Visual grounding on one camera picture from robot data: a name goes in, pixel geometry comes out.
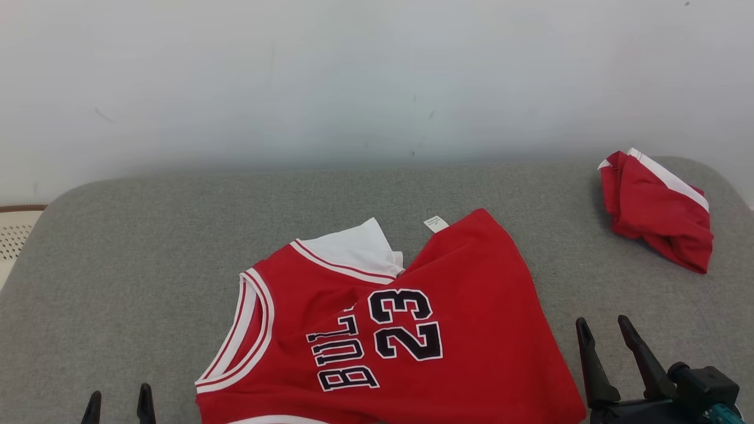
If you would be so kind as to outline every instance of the red stripe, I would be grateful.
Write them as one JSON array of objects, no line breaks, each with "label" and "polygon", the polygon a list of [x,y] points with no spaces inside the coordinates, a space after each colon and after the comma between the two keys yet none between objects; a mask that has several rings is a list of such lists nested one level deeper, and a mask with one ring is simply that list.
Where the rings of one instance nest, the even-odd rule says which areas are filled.
[{"label": "red stripe", "polygon": [[[251,274],[249,274],[248,272],[244,272],[244,274],[248,275],[249,278],[251,278],[251,280],[254,282],[254,284],[256,284],[257,286],[259,286],[259,282],[257,282],[257,280],[255,280],[254,277],[251,276]],[[265,315],[266,315],[266,318],[267,318],[266,321],[269,322],[270,317],[269,317],[269,314],[266,313],[268,311],[267,298],[265,298],[262,295],[262,289],[261,288],[259,290],[257,290],[257,293],[259,293],[259,296],[262,298],[262,300],[264,302],[262,304],[262,307],[265,310]],[[265,333],[267,331],[267,322],[262,321],[262,328],[259,329],[259,337],[257,338],[257,340],[260,341],[260,343],[256,347],[257,350],[259,350],[259,348],[262,347],[262,340],[264,340]],[[243,370],[246,367],[246,365],[251,361],[251,359],[254,357],[254,353],[255,352],[251,352],[250,351],[250,353],[247,354],[248,357],[246,358],[246,361],[244,361],[243,364],[240,367],[237,366],[238,368],[236,369],[235,372],[230,373],[230,374],[228,374],[226,376],[223,376],[221,379],[213,380],[213,381],[210,381],[210,382],[200,383],[200,384],[197,384],[196,386],[197,387],[199,387],[199,386],[208,386],[208,385],[217,384],[217,383],[221,383],[223,381],[226,381],[227,379],[229,379],[229,378],[233,377],[234,375],[240,373],[241,370]]]},{"label": "red stripe", "polygon": [[204,377],[202,377],[202,379],[206,379],[212,373],[212,371],[215,370],[215,367],[217,367],[217,364],[220,363],[220,360],[222,359],[222,356],[225,354],[225,351],[228,350],[228,346],[230,346],[231,341],[233,340],[233,335],[235,334],[236,329],[238,329],[238,322],[241,320],[241,313],[244,310],[245,302],[246,302],[246,282],[244,281],[244,285],[241,286],[241,306],[238,308],[238,315],[236,316],[235,321],[233,321],[233,329],[231,330],[231,336],[228,338],[228,342],[225,344],[225,346],[222,347],[222,352],[220,352],[220,355],[217,357],[217,361],[215,361],[215,363],[212,364],[212,367],[206,374],[204,374]]},{"label": "red stripe", "polygon": [[312,252],[311,250],[307,249],[307,248],[306,248],[306,246],[304,246],[304,244],[303,244],[303,243],[301,243],[300,241],[298,241],[298,240],[295,240],[295,242],[296,242],[296,244],[297,244],[297,245],[298,245],[298,246],[299,246],[299,247],[300,247],[301,249],[304,249],[304,250],[306,250],[306,253],[309,253],[309,254],[310,254],[310,255],[312,255],[313,257],[317,258],[317,260],[320,260],[320,261],[322,261],[322,262],[326,263],[327,265],[330,265],[330,266],[335,266],[336,268],[349,269],[349,270],[351,270],[351,271],[354,271],[354,272],[358,272],[359,274],[368,275],[368,276],[370,276],[370,277],[389,278],[389,279],[391,279],[391,280],[394,280],[394,279],[395,279],[395,277],[394,277],[394,276],[392,276],[392,275],[373,274],[373,273],[371,273],[371,272],[366,272],[366,271],[362,271],[362,270],[360,270],[360,269],[351,268],[350,266],[345,266],[345,265],[337,265],[337,264],[335,264],[335,263],[330,263],[330,262],[327,262],[326,260],[324,260],[324,259],[320,258],[319,256],[315,255],[315,254],[314,254],[314,253],[313,253],[313,252]]}]

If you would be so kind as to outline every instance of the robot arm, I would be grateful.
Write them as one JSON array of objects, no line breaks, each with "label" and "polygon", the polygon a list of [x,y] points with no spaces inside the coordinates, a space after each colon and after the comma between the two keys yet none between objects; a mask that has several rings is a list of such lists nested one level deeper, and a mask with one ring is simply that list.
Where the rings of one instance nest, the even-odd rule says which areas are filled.
[{"label": "robot arm", "polygon": [[587,321],[579,318],[576,334],[591,424],[743,424],[733,380],[714,367],[692,370],[682,362],[665,373],[628,317],[619,316],[618,325],[642,374],[644,398],[621,401],[599,362]]}]

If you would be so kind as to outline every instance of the black clamp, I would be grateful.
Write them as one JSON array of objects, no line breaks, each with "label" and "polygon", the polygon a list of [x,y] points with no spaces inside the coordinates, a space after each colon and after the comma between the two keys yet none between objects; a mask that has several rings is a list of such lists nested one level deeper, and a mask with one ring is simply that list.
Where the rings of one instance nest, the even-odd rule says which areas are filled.
[{"label": "black clamp", "polygon": [[644,381],[644,398],[621,401],[621,394],[610,385],[599,362],[595,341],[587,320],[576,320],[576,334],[584,373],[587,406],[592,424],[706,424],[719,411],[731,411],[725,421],[740,421],[735,406],[738,385],[714,367],[692,370],[677,362],[667,373],[625,315],[618,317],[623,339],[633,352]]},{"label": "black clamp", "polygon": [[[100,408],[102,407],[102,393],[96,391],[89,397],[87,410],[81,424],[100,424]],[[155,403],[152,401],[152,387],[144,383],[139,390],[139,403],[136,406],[139,424],[157,424],[155,420]]]}]

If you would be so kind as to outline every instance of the jersey armhole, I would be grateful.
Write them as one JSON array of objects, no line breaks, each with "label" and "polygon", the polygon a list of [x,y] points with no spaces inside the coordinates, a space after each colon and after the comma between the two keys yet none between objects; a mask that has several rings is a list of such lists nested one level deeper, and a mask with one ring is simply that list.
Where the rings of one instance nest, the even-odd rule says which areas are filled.
[{"label": "jersey armhole", "polygon": [[[274,305],[269,289],[254,268],[241,274],[239,285],[233,326],[212,364],[195,382],[197,393],[214,392],[241,380],[262,359],[269,346],[274,320]],[[256,329],[250,329],[253,322],[259,322],[258,332]],[[243,354],[239,352],[239,348],[248,344],[244,342],[248,333],[257,333],[256,340],[238,361],[236,357]]]}]

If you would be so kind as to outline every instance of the folded clothing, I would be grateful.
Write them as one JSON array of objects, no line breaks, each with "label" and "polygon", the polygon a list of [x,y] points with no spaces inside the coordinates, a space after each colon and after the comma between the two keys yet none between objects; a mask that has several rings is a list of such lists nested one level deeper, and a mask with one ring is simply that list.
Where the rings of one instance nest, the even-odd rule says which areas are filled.
[{"label": "folded clothing", "polygon": [[614,232],[643,238],[666,258],[706,274],[713,235],[704,192],[636,149],[613,153],[599,172]]}]

